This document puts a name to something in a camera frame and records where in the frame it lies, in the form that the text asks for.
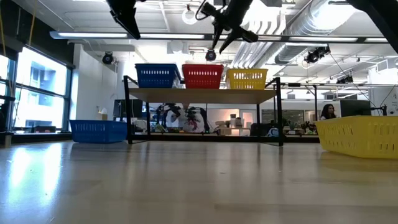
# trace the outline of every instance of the security camera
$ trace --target security camera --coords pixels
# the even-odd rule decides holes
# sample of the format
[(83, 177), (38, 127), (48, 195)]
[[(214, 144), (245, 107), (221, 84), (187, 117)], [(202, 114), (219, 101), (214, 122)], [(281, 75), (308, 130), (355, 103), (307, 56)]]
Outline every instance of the security camera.
[(207, 53), (206, 53), (206, 60), (208, 62), (212, 62), (214, 60), (216, 60), (217, 56), (216, 56), (216, 52), (213, 49), (208, 49)]
[(102, 62), (105, 65), (113, 65), (116, 62), (116, 59), (112, 56), (112, 54), (112, 52), (105, 52), (105, 55), (102, 58)]

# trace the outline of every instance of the red basket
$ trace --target red basket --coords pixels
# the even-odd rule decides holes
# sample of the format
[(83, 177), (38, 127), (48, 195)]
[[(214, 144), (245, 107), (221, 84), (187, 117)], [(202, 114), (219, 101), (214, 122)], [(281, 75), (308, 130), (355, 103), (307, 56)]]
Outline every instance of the red basket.
[(224, 66), (182, 65), (186, 88), (219, 89)]

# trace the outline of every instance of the desk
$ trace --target desk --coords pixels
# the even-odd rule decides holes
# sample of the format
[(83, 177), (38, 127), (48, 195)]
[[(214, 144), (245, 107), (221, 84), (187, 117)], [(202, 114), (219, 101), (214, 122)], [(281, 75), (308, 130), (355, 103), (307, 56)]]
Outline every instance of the desk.
[[(217, 104), (254, 104), (257, 106), (257, 120), (260, 122), (260, 104), (278, 97), (278, 105), (282, 105), (280, 97), (280, 80), (275, 79), (277, 82), (277, 90), (219, 90), (219, 89), (156, 89), (156, 88), (129, 88), (129, 77), (124, 77), (124, 91), (126, 96), (126, 107), (130, 108), (130, 95), (146, 102), (147, 111), (149, 111), (149, 103), (217, 103)], [(130, 120), (131, 112), (126, 111), (127, 120)], [(278, 115), (280, 114), (279, 121), (282, 121), (282, 109), (278, 107)], [(131, 124), (127, 123), (127, 140), (129, 144), (132, 142)], [(147, 122), (148, 140), (156, 140), (156, 134), (150, 133), (150, 122)], [(200, 141), (201, 138), (206, 136), (181, 136), (181, 141)], [(260, 132), (257, 137), (253, 137), (253, 142), (261, 141)], [(280, 128), (280, 138), (278, 138), (279, 145), (283, 145), (282, 128)]]

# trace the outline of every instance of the yellow basket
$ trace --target yellow basket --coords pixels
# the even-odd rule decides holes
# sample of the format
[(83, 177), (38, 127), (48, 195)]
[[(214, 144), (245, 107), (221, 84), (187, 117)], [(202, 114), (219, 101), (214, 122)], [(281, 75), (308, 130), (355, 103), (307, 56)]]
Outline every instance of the yellow basket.
[(229, 69), (228, 88), (233, 90), (263, 90), (266, 87), (268, 69)]
[(317, 121), (322, 148), (362, 158), (398, 159), (398, 116)]

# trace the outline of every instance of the table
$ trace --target table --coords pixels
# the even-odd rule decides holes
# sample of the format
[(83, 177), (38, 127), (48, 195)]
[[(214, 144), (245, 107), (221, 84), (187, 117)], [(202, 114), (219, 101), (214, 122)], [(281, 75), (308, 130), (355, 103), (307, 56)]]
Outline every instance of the table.
[[(260, 104), (273, 99), (278, 96), (278, 121), (282, 121), (282, 110), (281, 110), (281, 97), (280, 97), (280, 80), (277, 90), (220, 90), (220, 89), (166, 89), (166, 88), (129, 88), (128, 81), (131, 80), (128, 76), (124, 76), (124, 91), (126, 97), (126, 108), (131, 107), (130, 95), (136, 97), (139, 100), (145, 101), (147, 111), (149, 111), (149, 103), (217, 103), (217, 104), (255, 104), (257, 111), (257, 120), (260, 121)], [(131, 120), (131, 111), (127, 110), (127, 120)], [(147, 120), (150, 120), (150, 114), (147, 113)], [(279, 145), (283, 145), (283, 134), (282, 134), (282, 122), (280, 122), (280, 137), (273, 138)], [(127, 122), (127, 140), (129, 144), (132, 143), (131, 135), (131, 123)], [(164, 137), (165, 135), (153, 135), (150, 132), (150, 122), (147, 122), (147, 140), (169, 140)], [(181, 137), (180, 141), (207, 141), (211, 136), (175, 136)], [(231, 136), (214, 136), (214, 141), (236, 141), (236, 137)], [(257, 138), (241, 138), (242, 142), (247, 141), (260, 141), (260, 132), (258, 132)]]

